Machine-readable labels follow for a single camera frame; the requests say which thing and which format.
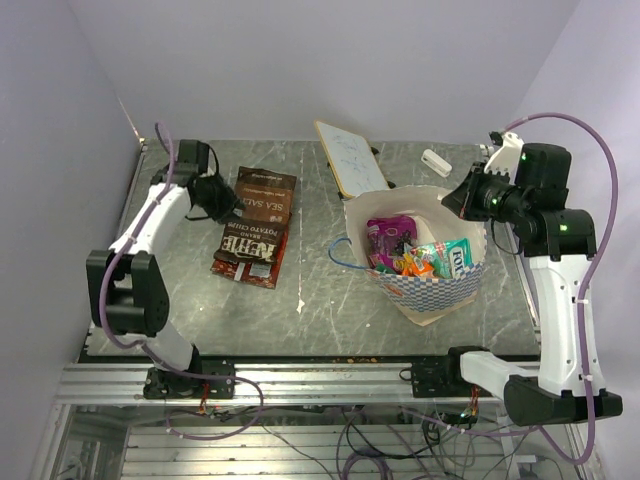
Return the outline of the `brown Kettle chips bag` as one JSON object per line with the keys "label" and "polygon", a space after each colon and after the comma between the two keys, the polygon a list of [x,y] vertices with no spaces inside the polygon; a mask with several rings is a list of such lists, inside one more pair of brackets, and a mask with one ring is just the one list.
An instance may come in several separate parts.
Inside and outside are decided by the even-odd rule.
{"label": "brown Kettle chips bag", "polygon": [[226,223],[214,259],[272,265],[292,215],[297,177],[241,166],[234,191],[244,205]]}

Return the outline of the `blue checkered paper bag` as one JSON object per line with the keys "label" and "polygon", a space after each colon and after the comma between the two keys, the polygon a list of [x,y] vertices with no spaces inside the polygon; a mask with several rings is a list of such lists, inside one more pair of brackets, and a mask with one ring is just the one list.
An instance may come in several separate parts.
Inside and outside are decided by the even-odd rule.
{"label": "blue checkered paper bag", "polygon": [[[328,255],[334,263],[362,271],[413,323],[426,326],[473,302],[484,271],[487,233],[483,224],[466,222],[441,204],[451,191],[435,186],[406,186],[363,193],[344,203],[346,236],[334,241]],[[407,215],[417,226],[417,245],[467,238],[472,265],[455,279],[385,274],[368,262],[367,221]]]}

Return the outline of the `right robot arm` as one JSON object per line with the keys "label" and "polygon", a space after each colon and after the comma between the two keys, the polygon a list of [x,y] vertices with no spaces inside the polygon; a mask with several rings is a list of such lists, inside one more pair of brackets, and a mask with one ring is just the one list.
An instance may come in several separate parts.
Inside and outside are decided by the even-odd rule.
{"label": "right robot arm", "polygon": [[462,220],[512,225],[538,295],[538,370],[481,346],[452,347],[411,367],[415,397],[459,396],[477,386],[502,400],[518,426],[621,415],[623,400],[608,391],[599,366],[588,303],[604,245],[592,216],[566,206],[570,166],[563,147],[502,140],[442,201]]}

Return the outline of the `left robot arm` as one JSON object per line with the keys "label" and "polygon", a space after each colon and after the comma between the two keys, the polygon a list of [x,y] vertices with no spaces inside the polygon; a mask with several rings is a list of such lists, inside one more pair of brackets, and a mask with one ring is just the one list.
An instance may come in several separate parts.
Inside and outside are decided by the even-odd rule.
{"label": "left robot arm", "polygon": [[157,256],[193,208],[203,210],[206,220],[226,224],[243,205],[220,175],[209,144],[182,140],[163,147],[169,163],[152,177],[131,224],[108,249],[94,250],[86,260],[92,321],[119,349],[139,347],[152,360],[145,398],[193,398],[217,385],[229,393],[232,371],[204,373],[197,347],[171,323]]}

